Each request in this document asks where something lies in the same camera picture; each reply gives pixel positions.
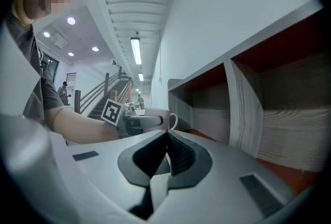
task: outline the gray t-shirt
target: gray t-shirt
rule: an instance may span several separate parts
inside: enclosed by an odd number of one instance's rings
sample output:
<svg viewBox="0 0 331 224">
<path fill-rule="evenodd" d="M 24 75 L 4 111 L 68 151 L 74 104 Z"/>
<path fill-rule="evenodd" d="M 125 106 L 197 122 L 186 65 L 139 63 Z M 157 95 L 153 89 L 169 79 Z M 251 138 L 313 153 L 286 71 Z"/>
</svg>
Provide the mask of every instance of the gray t-shirt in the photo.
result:
<svg viewBox="0 0 331 224">
<path fill-rule="evenodd" d="M 67 89 L 63 88 L 62 86 L 57 89 L 57 94 L 60 96 L 60 99 L 62 101 L 65 101 L 67 99 L 66 95 L 67 95 Z"/>
<path fill-rule="evenodd" d="M 142 97 L 139 97 L 138 98 L 138 102 L 139 102 L 139 104 L 143 104 L 144 103 L 144 99 Z"/>
<path fill-rule="evenodd" d="M 48 63 L 40 62 L 41 51 L 35 41 L 32 25 L 23 26 L 11 11 L 7 14 L 5 20 L 13 39 L 23 55 L 40 74 L 40 79 L 30 95 L 23 115 L 44 124 L 44 110 L 61 107 L 63 103 L 56 93 Z"/>
</svg>

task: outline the ceiling beam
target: ceiling beam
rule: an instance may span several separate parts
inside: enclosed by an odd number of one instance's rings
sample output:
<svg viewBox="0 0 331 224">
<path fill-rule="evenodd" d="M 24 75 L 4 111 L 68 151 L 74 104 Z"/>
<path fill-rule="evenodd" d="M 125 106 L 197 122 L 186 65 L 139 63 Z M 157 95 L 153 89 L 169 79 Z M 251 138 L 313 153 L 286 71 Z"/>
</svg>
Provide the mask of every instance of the ceiling beam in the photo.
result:
<svg viewBox="0 0 331 224">
<path fill-rule="evenodd" d="M 127 7 L 127 6 L 142 6 L 142 7 L 157 7 L 157 8 L 166 8 L 167 5 L 164 3 L 152 3 L 152 2 L 121 2 L 121 3 L 109 3 L 107 4 L 108 9 L 117 7 Z"/>
<path fill-rule="evenodd" d="M 124 57 L 121 45 L 118 42 L 114 25 L 109 18 L 106 0 L 85 0 L 85 2 L 103 39 L 105 40 L 112 54 L 115 56 L 118 64 L 122 66 L 127 75 L 135 78 L 135 76 L 132 74 L 132 71 L 130 70 L 130 66 Z"/>
<path fill-rule="evenodd" d="M 139 26 L 152 26 L 154 27 L 154 30 L 160 30 L 160 23 L 151 23 L 151 22 L 121 22 L 121 23 L 113 23 L 114 26 L 123 26 L 123 25 L 128 25 L 128 26 L 135 26 L 137 29 L 139 29 Z"/>
<path fill-rule="evenodd" d="M 110 13 L 111 18 L 121 18 L 121 17 L 153 17 L 153 18 L 162 18 L 163 14 L 153 13 L 153 12 L 117 12 Z"/>
</svg>

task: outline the cup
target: cup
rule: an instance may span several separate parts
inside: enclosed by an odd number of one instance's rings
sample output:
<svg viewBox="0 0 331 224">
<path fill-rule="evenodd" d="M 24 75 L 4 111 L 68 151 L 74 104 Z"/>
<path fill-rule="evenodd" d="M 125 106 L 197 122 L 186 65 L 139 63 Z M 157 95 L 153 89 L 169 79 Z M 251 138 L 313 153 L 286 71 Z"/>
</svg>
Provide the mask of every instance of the cup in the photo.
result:
<svg viewBox="0 0 331 224">
<path fill-rule="evenodd" d="M 163 118 L 163 123 L 160 126 L 156 126 L 156 127 L 150 127 L 150 128 L 145 128 L 143 130 L 143 132 L 150 132 L 153 130 L 168 130 L 168 129 L 175 129 L 177 124 L 178 124 L 178 116 L 174 113 L 170 113 L 170 110 L 166 110 L 166 109 L 158 109 L 158 108 L 145 108 L 145 116 L 162 116 Z M 175 121 L 175 125 L 170 128 L 170 116 L 175 116 L 176 117 L 176 121 Z"/>
</svg>

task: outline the person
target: person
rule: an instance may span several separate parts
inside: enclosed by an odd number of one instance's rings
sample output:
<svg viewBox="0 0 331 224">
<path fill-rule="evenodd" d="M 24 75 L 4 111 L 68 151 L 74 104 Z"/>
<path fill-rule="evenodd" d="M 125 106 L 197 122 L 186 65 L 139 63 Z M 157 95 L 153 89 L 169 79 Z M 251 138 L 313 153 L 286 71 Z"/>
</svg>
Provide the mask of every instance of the person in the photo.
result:
<svg viewBox="0 0 331 224">
<path fill-rule="evenodd" d="M 118 139 L 116 127 L 68 110 L 64 107 L 52 81 L 47 63 L 35 40 L 32 23 L 63 7 L 70 0 L 14 0 L 5 17 L 17 46 L 40 74 L 23 115 L 77 143 L 94 143 Z"/>
<path fill-rule="evenodd" d="M 144 110 L 145 109 L 144 99 L 140 96 L 140 94 L 138 95 L 138 103 L 140 105 L 140 110 Z"/>
<path fill-rule="evenodd" d="M 65 106 L 68 105 L 68 97 L 71 97 L 71 94 L 68 95 L 67 86 L 68 83 L 64 81 L 63 85 L 57 90 L 57 94 L 60 96 L 60 99 Z"/>
</svg>

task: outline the man's hand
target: man's hand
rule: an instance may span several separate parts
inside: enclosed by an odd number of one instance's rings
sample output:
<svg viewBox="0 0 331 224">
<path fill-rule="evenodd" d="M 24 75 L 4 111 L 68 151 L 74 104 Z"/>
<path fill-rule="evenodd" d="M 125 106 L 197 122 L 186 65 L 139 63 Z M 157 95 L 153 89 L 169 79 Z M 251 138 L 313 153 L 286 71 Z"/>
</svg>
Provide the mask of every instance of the man's hand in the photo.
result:
<svg viewBox="0 0 331 224">
<path fill-rule="evenodd" d="M 45 123 L 54 132 L 76 143 L 89 144 L 119 139 L 116 127 L 82 116 L 66 107 L 45 111 Z"/>
</svg>

